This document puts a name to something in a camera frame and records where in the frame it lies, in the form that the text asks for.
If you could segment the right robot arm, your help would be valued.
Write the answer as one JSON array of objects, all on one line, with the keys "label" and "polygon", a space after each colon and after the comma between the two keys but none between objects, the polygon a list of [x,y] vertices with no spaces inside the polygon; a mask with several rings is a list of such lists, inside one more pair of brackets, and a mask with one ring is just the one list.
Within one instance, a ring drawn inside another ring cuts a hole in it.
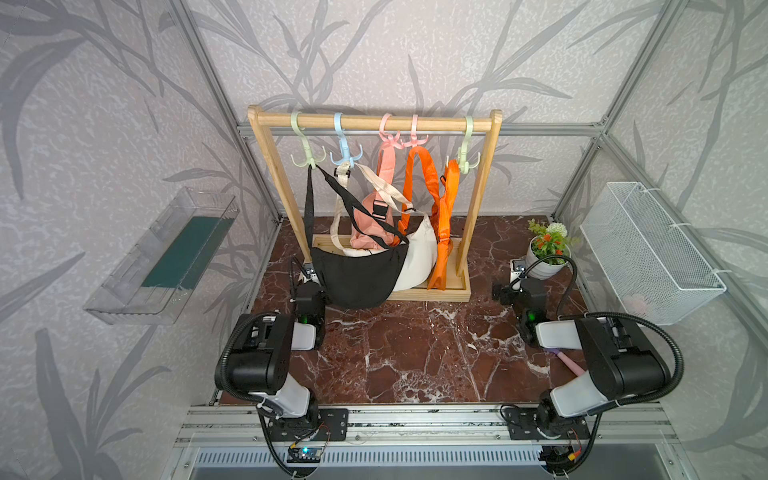
[{"label": "right robot arm", "polygon": [[681,348],[658,325],[622,312],[566,315],[575,286],[571,281],[547,316],[548,292],[541,280],[521,276],[495,283],[491,297],[518,314],[517,329],[526,345],[544,350],[580,351],[586,367],[568,383],[549,389],[535,407],[504,404],[500,416],[513,440],[560,440],[584,433],[586,418],[621,406],[658,400],[681,383]]}]

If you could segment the black sling bag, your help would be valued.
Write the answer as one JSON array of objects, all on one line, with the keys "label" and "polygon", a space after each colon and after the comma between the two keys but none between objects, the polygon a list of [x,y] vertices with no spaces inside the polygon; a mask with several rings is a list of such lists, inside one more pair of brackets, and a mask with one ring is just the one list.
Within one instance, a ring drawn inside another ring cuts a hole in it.
[{"label": "black sling bag", "polygon": [[409,240],[375,212],[370,212],[334,176],[327,172],[322,175],[348,214],[360,212],[400,239],[398,245],[391,246],[383,238],[372,234],[370,238],[382,249],[361,257],[330,253],[317,247],[311,249],[311,263],[331,304],[344,309],[378,307],[394,290],[406,261]]}]

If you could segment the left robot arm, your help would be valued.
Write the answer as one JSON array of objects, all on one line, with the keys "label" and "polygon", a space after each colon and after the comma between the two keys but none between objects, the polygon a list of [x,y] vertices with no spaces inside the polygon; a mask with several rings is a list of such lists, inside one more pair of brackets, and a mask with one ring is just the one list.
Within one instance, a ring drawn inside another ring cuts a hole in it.
[{"label": "left robot arm", "polygon": [[327,296],[313,281],[314,269],[293,259],[290,275],[291,311],[243,314],[230,334],[214,373],[216,387],[253,403],[267,427],[287,437],[309,438],[321,427],[318,401],[308,387],[290,374],[295,351],[319,349],[325,337]]}]

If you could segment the pink sling bag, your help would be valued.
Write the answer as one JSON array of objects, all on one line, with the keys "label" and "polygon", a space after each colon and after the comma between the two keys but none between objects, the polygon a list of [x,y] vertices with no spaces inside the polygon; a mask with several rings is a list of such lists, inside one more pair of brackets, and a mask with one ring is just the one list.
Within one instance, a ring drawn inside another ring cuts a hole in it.
[{"label": "pink sling bag", "polygon": [[371,214],[354,213],[357,226],[353,228],[351,247],[358,250],[383,250],[383,245],[397,245],[396,235],[383,228],[379,221],[394,227],[393,213],[397,210],[397,189],[391,185],[396,164],[395,147],[391,142],[382,142],[378,150],[377,169],[360,165],[360,172],[373,191],[361,203]]}]

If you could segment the cream white sling bag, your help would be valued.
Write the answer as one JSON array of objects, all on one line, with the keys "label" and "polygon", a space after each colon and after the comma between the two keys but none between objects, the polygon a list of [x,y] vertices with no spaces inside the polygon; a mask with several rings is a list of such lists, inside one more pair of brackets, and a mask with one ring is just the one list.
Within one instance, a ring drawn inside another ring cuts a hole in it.
[{"label": "cream white sling bag", "polygon": [[[412,211],[412,202],[397,188],[377,175],[371,168],[361,164],[358,167],[368,182],[374,186],[376,192],[382,196],[386,206],[399,213],[410,213]],[[335,248],[345,256],[351,257],[363,257],[382,253],[382,250],[345,247],[341,243],[338,227],[343,210],[343,202],[338,197],[336,200],[335,216],[330,227],[330,238]],[[394,292],[409,290],[421,285],[430,276],[437,260],[437,241],[435,240],[429,216],[419,210],[416,213],[422,215],[422,222],[415,232],[406,236],[409,240],[408,251],[393,288]]]}]

